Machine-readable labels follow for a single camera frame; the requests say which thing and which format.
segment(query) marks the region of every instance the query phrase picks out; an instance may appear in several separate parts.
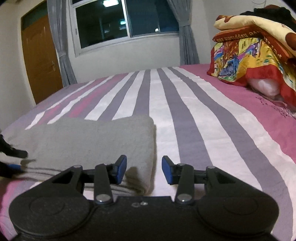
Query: bed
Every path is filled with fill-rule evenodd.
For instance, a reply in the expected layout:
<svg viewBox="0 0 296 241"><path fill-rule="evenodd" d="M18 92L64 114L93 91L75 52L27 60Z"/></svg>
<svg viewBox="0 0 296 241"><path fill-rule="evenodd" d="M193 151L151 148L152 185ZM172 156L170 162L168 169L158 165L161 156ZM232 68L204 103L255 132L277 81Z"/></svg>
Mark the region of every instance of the bed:
<svg viewBox="0 0 296 241"><path fill-rule="evenodd" d="M60 118L110 121L150 116L156 125L157 162L151 196L172 196L161 157L195 169L217 166L268 193L280 215L273 229L279 240L296 238L296 120L284 109L242 87L206 74L209 65L187 65L118 74L68 86L38 104L3 135L51 124ZM0 228L15 235L10 202L35 180L2 180ZM196 198L204 194L196 185ZM91 192L84 195L92 198Z"/></svg>

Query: white window frame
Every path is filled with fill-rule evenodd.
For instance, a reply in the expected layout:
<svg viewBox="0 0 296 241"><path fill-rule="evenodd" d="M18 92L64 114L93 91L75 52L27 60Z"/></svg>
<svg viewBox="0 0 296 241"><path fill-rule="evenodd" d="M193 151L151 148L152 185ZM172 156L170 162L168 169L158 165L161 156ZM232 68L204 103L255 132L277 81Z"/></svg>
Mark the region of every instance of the white window frame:
<svg viewBox="0 0 296 241"><path fill-rule="evenodd" d="M114 45L114 44L121 44L127 41L137 41L140 39L144 38L152 38L152 37L160 37L160 36L178 36L179 32L157 32L157 33L151 33L151 34L144 34L144 35L138 35L138 36L131 36L130 29L129 29L129 19L126 11L126 0L121 0L122 7L123 7L123 14L124 18L126 21L126 31L127 31L127 37L122 37L118 39L112 39L112 40L107 40L102 43L94 44L85 48L81 48L80 45L80 39L79 39L79 31L78 31L78 24L77 24L77 18L76 18L76 8L83 6L85 4L95 2L98 0L83 0L78 3L75 3L72 5L72 0L68 0L69 3L69 15L70 15L70 25L71 25L71 32L72 32L72 38L73 38L73 45L74 45L74 52L75 56L79 56L83 53L93 51L95 49L109 46L109 45Z"/></svg>

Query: brown wooden door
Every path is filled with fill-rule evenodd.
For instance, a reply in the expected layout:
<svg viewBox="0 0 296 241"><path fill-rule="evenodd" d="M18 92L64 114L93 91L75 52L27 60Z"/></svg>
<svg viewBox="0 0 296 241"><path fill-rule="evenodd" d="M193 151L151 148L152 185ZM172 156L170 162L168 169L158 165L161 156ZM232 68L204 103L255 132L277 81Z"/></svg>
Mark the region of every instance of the brown wooden door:
<svg viewBox="0 0 296 241"><path fill-rule="evenodd" d="M36 104L63 88L48 16L22 31L22 49Z"/></svg>

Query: white stripe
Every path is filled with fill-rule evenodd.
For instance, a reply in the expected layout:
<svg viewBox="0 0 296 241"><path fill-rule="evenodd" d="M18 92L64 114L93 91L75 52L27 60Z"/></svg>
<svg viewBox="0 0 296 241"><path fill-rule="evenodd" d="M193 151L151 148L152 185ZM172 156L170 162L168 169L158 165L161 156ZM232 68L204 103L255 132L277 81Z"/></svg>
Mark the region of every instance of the white stripe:
<svg viewBox="0 0 296 241"><path fill-rule="evenodd" d="M86 85L84 85L84 86L78 88L77 90L75 90L75 91L71 92L70 94L66 95L64 98L62 98L62 99L59 100L58 102L54 103L51 107L47 108L45 111L42 111L42 112L38 113L38 114L36 115L35 119L32 121L32 123L31 123L30 125L28 125L27 128L26 128L25 130L31 129L34 125L36 125L36 124L41 120L41 118L44 116L44 114L45 114L45 112L46 112L47 110L50 110L50 109L56 107L57 105L59 105L60 103L62 103L65 99L67 99L67 98L70 97L71 95L77 93L78 91L84 89L85 87L87 87L88 85L92 84L93 82L94 82L94 80L88 82Z"/></svg>
<svg viewBox="0 0 296 241"><path fill-rule="evenodd" d="M163 71L170 78L182 101L188 107L204 140L205 147L213 165L253 187L262 190L258 180L254 177L245 161L240 156L231 138L224 130L215 114L205 106L188 85L171 70L163 68Z"/></svg>
<svg viewBox="0 0 296 241"><path fill-rule="evenodd" d="M157 70L151 70L149 115L156 128L157 162L155 171L154 190L152 196L176 195L176 187L167 184L162 172L161 159L164 155L170 157L175 163L180 163L179 148L175 133L174 123L168 102L165 97L163 85Z"/></svg>
<svg viewBox="0 0 296 241"><path fill-rule="evenodd" d="M275 142L256 117L247 109L227 98L210 83L200 79L182 68L176 70L196 82L209 97L227 109L253 139L258 149L268 158L269 162L278 170L283 178L293 206L293 220L296 220L296 165L294 161L282 152L280 145ZM293 222L293 240L296 238L296 222Z"/></svg>
<svg viewBox="0 0 296 241"><path fill-rule="evenodd" d="M135 109L138 92L141 87L145 71L140 71L135 78L133 84L127 91L120 107L118 108L113 120L124 118L133 115L133 111Z"/></svg>
<svg viewBox="0 0 296 241"><path fill-rule="evenodd" d="M85 117L85 120L93 120L97 121L101 114L107 109L108 105L111 103L115 95L122 89L122 87L125 85L125 83L130 79L130 77L134 74L134 72L129 73L127 76L125 76L120 82L115 85L113 89L109 91L96 105L96 107L88 113L88 115Z"/></svg>
<svg viewBox="0 0 296 241"><path fill-rule="evenodd" d="M72 107L79 102L82 98L88 96L91 92L93 92L96 88L100 87L101 85L103 85L104 83L106 83L108 80L110 80L111 78L113 78L113 76L110 76L108 78L106 78L104 81L102 81L101 83L97 84L96 86L94 86L93 88L89 89L88 91L84 92L82 95L78 96L76 99L71 100L70 103L60 112L60 114L56 115L54 118L52 118L48 124L52 124L55 123L57 120L59 120L63 115L67 114Z"/></svg>

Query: curtain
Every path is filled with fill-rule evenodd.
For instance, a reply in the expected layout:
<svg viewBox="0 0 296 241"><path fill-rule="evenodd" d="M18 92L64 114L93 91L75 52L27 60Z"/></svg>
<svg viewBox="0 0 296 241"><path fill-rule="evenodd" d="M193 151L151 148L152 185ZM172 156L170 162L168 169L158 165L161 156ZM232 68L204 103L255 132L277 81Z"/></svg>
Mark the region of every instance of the curtain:
<svg viewBox="0 0 296 241"><path fill-rule="evenodd" d="M66 2L65 0L47 0L49 25L54 45L59 56L64 87L77 83L68 56Z"/></svg>
<svg viewBox="0 0 296 241"><path fill-rule="evenodd" d="M195 40L189 23L191 0L167 0L179 23L180 64L198 64Z"/></svg>

